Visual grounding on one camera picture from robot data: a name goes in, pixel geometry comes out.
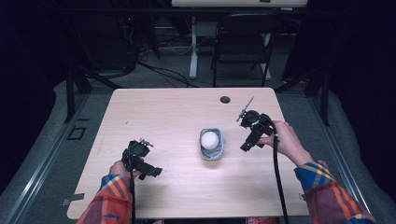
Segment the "wooden table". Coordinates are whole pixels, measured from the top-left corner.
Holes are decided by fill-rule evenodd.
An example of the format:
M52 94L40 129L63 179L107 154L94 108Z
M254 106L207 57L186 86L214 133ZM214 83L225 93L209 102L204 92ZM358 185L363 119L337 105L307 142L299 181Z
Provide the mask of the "wooden table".
M231 102L222 103L222 96ZM163 172L136 179L137 218L282 216L272 149L240 149L250 130L236 119L252 96L248 109L284 119L268 88L114 91L75 192L84 200L71 202L67 215L79 218L108 168L130 141L143 137L154 145L145 162ZM199 135L206 128L222 130L218 161L201 157ZM278 160L289 215L307 215L295 165L283 155Z

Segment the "white egg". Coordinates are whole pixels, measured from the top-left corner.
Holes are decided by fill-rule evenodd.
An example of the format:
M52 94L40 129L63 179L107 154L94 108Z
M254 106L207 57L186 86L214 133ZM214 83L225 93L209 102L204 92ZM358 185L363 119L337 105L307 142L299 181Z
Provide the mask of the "white egg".
M205 149L215 149L219 144L219 137L213 132L206 132L201 137L201 146Z

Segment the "plaid shirt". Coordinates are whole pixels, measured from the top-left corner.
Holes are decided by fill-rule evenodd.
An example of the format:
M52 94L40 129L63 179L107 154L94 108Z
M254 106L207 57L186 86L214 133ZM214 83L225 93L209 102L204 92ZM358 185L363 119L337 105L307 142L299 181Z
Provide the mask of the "plaid shirt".
M335 182L324 161L306 163L294 172L303 186L312 223L375 223L370 213ZM77 223L129 223L131 201L129 178L106 175Z
M129 181L127 176L105 175L98 193L77 223L129 223L132 214Z
M335 182L324 161L306 163L294 172L303 187L312 223L375 223L372 215Z

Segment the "hand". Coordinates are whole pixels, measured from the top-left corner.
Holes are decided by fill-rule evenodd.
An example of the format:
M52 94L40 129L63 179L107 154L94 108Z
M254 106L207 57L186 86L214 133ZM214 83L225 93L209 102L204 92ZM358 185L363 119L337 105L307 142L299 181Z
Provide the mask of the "hand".
M284 121L274 121L278 134L277 151L287 156L297 166L313 161L311 155L301 145L293 128ZM274 135L262 137L258 144L274 147Z
M110 175L125 175L131 178L131 173L125 169L125 165L122 161L116 161L114 164L110 167L108 173ZM134 178L137 176L141 175L142 173L133 170Z

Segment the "black chair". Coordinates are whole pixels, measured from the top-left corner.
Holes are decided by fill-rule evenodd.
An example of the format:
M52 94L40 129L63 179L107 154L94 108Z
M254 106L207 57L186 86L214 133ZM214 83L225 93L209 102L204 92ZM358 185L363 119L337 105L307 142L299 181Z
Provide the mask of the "black chair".
M213 87L216 87L218 63L265 63L262 87L271 58L276 34L282 28L282 20L270 14L236 13L220 20L213 50ZM264 44L263 35L269 34Z

